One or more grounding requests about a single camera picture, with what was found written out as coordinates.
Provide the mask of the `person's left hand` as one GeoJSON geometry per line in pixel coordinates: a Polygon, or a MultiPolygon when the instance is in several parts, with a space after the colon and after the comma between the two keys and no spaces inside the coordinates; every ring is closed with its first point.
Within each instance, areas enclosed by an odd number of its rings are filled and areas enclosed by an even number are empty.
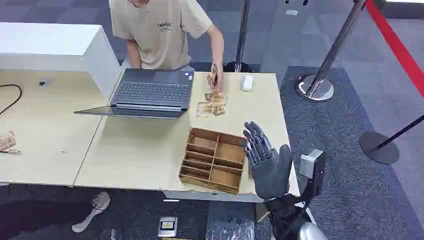
{"type": "Polygon", "coordinates": [[[209,87],[215,92],[223,92],[224,90],[224,72],[219,67],[215,73],[215,79],[208,82],[209,87]]]}

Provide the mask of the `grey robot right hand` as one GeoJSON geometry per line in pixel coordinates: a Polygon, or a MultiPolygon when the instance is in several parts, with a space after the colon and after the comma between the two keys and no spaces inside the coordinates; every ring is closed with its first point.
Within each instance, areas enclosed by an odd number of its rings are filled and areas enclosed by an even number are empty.
{"type": "Polygon", "coordinates": [[[244,152],[248,159],[256,194],[264,201],[283,197],[289,191],[293,158],[291,148],[271,145],[262,128],[255,122],[245,122],[243,135],[247,139],[244,152]]]}

